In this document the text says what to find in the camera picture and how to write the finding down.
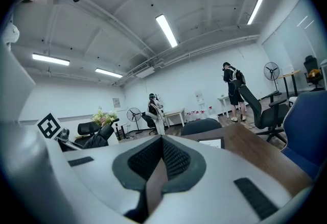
fluorescent light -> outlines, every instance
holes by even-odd
[[[49,62],[49,63],[57,63],[57,64],[62,64],[62,65],[67,65],[67,66],[70,63],[70,61],[49,57],[46,55],[33,54],[32,56],[33,56],[34,60],[39,60],[39,61],[44,61],[44,62]]]
[[[255,4],[255,7],[254,7],[254,10],[253,10],[253,12],[252,12],[252,14],[251,14],[251,16],[250,16],[250,19],[248,20],[247,24],[252,24],[252,22],[253,22],[253,20],[254,20],[254,18],[255,18],[255,16],[256,16],[256,13],[257,13],[258,10],[259,10],[259,7],[260,7],[262,1],[263,1],[263,0],[257,0],[257,2],[256,2],[256,4]]]
[[[111,71],[106,71],[106,70],[99,69],[99,68],[96,69],[96,72],[103,73],[103,74],[110,75],[110,76],[114,76],[114,77],[117,77],[117,78],[121,78],[121,77],[123,77],[123,76],[120,75],[120,74],[113,73],[113,72],[111,72]]]
[[[310,25],[310,24],[312,24],[313,22],[314,22],[314,20],[312,20],[312,22],[311,22],[311,23],[309,23],[309,24],[308,24],[308,25],[305,27],[305,29],[306,29],[306,28],[308,28],[308,27],[309,27],[309,25]]]
[[[163,30],[163,32],[165,33],[168,41],[170,42],[172,47],[175,47],[177,45],[176,39],[173,35],[172,30],[169,27],[169,24],[165,18],[165,16],[162,14],[158,17],[155,18],[158,22],[158,24],[160,25],[161,29]]]
[[[306,16],[305,18],[303,18],[303,20],[297,25],[300,26],[300,24],[307,18],[308,16]]]

blue office chair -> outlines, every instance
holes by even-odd
[[[282,153],[311,178],[327,157],[327,91],[298,96],[284,120],[288,143]]]

electric fan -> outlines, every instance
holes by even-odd
[[[137,125],[137,121],[141,118],[141,111],[139,111],[138,108],[130,108],[127,111],[127,118],[130,121],[136,123],[136,126],[137,126],[137,132],[136,132],[136,134],[141,133],[142,131],[139,130],[138,125]]]
[[[264,74],[268,80],[274,81],[276,91],[278,91],[276,85],[276,79],[279,76],[279,67],[277,66],[277,64],[273,62],[267,63],[264,67]]]

black rubber pad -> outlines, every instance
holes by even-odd
[[[88,163],[93,160],[94,159],[92,159],[91,157],[84,157],[77,160],[68,161],[68,163],[70,164],[71,167],[75,167],[84,163]]]
[[[269,198],[248,178],[235,180],[234,183],[261,220],[269,217],[278,210]]]

floor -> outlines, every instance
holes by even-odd
[[[286,96],[284,96],[284,95],[276,96],[274,98],[274,101],[276,101],[278,99],[281,99],[281,98],[286,98]],[[260,103],[261,103],[261,106],[262,106],[262,110],[264,111],[264,110],[269,108],[270,99],[264,99],[264,100],[260,101]],[[225,127],[225,126],[228,126],[228,125],[231,125],[231,124],[234,124],[234,123],[241,123],[244,127],[248,128],[249,130],[253,131],[254,133],[266,131],[267,129],[260,130],[257,127],[255,127],[253,111],[252,111],[251,107],[249,107],[249,106],[247,106],[246,108],[247,108],[246,121],[244,121],[244,122],[240,122],[241,121],[240,111],[237,111],[237,117],[239,119],[239,122],[231,121],[230,120],[231,114],[229,114],[229,118],[227,118],[226,115],[219,116],[219,122],[222,125],[222,127]],[[173,136],[180,136],[181,130],[182,130],[182,125],[171,126],[170,128],[166,129],[166,134],[167,135],[173,135]],[[131,132],[129,135],[130,135],[130,137],[132,137],[132,139],[135,139],[135,138],[140,139],[142,137],[149,136],[150,131],[151,130],[144,130],[142,133],[139,133],[139,134],[135,134],[135,132]],[[281,132],[281,135],[285,139],[287,139],[287,137],[285,135],[285,132]],[[266,140],[268,138],[268,135],[259,135],[259,137]],[[274,145],[275,147],[277,147],[280,150],[285,146],[285,144],[282,141],[280,141],[279,139],[277,139],[276,137],[272,137],[272,139],[269,141],[269,143],[271,145]]]

